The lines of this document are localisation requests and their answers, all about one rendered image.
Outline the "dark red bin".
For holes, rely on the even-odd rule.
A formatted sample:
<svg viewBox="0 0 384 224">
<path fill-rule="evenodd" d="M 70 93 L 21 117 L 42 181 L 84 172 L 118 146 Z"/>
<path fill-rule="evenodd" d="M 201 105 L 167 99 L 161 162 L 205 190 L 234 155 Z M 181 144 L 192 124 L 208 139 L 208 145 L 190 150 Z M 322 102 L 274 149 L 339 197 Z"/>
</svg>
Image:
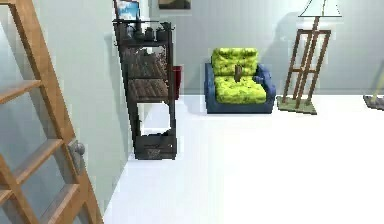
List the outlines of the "dark red bin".
<svg viewBox="0 0 384 224">
<path fill-rule="evenodd" d="M 182 73 L 182 67 L 181 66 L 174 66 L 173 67 L 173 73 L 175 76 L 175 99 L 179 99 L 179 91 L 180 91 L 180 84 L 181 84 L 181 73 Z"/>
</svg>

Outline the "grey-based floor lamp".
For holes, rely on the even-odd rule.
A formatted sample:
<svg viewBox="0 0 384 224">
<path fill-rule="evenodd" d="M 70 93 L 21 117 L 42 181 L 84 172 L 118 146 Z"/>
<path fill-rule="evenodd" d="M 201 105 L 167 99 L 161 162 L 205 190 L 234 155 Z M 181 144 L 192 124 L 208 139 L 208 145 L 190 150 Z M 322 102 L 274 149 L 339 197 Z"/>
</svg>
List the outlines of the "grey-based floor lamp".
<svg viewBox="0 0 384 224">
<path fill-rule="evenodd" d="M 365 105 L 368 108 L 384 111 L 384 96 L 379 97 L 379 92 L 382 89 L 384 89 L 384 60 L 381 62 L 378 70 L 376 87 L 374 89 L 373 94 L 371 96 L 369 95 L 363 96 Z"/>
</svg>

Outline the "dark wooden shelf unit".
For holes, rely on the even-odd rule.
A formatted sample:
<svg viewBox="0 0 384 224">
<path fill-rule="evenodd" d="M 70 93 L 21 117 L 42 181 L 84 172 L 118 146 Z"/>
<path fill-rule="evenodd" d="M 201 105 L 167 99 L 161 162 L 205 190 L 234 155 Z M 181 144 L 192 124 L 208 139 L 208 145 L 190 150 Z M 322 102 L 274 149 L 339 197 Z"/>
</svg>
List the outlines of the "dark wooden shelf unit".
<svg viewBox="0 0 384 224">
<path fill-rule="evenodd" d="M 136 41 L 135 24 L 149 25 L 151 21 L 113 21 L 116 47 L 125 90 L 125 98 L 131 125 L 134 157 L 138 160 L 175 159 L 177 154 L 175 118 L 175 76 L 173 73 L 173 40 L 155 39 Z M 170 127 L 162 133 L 143 134 L 138 112 L 140 103 L 165 103 L 168 105 Z"/>
</svg>

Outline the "dark framed wall picture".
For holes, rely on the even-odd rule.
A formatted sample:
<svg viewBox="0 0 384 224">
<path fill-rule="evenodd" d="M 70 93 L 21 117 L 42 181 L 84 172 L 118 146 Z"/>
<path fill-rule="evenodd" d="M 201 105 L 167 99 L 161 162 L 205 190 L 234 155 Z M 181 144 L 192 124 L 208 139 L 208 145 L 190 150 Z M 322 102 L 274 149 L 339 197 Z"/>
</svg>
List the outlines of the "dark framed wall picture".
<svg viewBox="0 0 384 224">
<path fill-rule="evenodd" d="M 158 0 L 160 9 L 190 9 L 190 0 Z"/>
</svg>

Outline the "grey round door knob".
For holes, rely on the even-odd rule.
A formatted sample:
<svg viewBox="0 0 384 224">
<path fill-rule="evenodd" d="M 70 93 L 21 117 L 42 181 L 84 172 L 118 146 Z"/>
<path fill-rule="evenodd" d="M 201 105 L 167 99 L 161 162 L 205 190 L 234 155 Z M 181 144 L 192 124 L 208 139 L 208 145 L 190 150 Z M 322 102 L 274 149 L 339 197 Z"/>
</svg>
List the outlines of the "grey round door knob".
<svg viewBox="0 0 384 224">
<path fill-rule="evenodd" d="M 72 158 L 72 162 L 78 175 L 82 173 L 85 168 L 83 155 L 85 154 L 85 146 L 77 139 L 73 139 L 68 144 L 68 150 Z"/>
</svg>

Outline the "blue framed picture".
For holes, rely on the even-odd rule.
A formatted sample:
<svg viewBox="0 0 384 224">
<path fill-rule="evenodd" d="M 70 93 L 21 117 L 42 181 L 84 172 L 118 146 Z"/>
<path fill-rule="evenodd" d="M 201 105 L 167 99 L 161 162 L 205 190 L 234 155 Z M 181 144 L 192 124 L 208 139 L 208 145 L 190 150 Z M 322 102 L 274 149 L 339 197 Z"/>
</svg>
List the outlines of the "blue framed picture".
<svg viewBox="0 0 384 224">
<path fill-rule="evenodd" d="M 140 6 L 134 0 L 115 0 L 117 18 L 121 20 L 137 20 L 140 17 Z"/>
</svg>

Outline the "wooden glass-paned room door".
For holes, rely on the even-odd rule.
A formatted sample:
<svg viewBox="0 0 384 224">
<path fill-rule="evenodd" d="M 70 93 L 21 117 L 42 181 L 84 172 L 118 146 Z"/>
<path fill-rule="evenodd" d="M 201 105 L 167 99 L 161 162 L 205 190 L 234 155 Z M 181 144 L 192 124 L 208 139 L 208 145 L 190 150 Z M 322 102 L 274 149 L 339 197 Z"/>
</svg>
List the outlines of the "wooden glass-paned room door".
<svg viewBox="0 0 384 224">
<path fill-rule="evenodd" d="M 0 0 L 0 224 L 104 224 L 32 0 Z"/>
</svg>

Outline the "wooden floor lamp white shade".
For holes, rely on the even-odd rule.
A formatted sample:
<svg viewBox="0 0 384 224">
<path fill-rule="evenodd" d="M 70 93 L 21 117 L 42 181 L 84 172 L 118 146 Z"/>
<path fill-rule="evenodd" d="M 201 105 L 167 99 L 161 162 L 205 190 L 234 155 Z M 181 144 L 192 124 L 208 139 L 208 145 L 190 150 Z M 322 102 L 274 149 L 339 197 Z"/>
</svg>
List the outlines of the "wooden floor lamp white shade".
<svg viewBox="0 0 384 224">
<path fill-rule="evenodd" d="M 340 18 L 337 0 L 309 0 L 300 18 L 313 18 L 311 29 L 298 29 L 282 96 L 280 111 L 316 115 L 313 93 L 332 31 L 319 29 L 321 18 Z"/>
</svg>

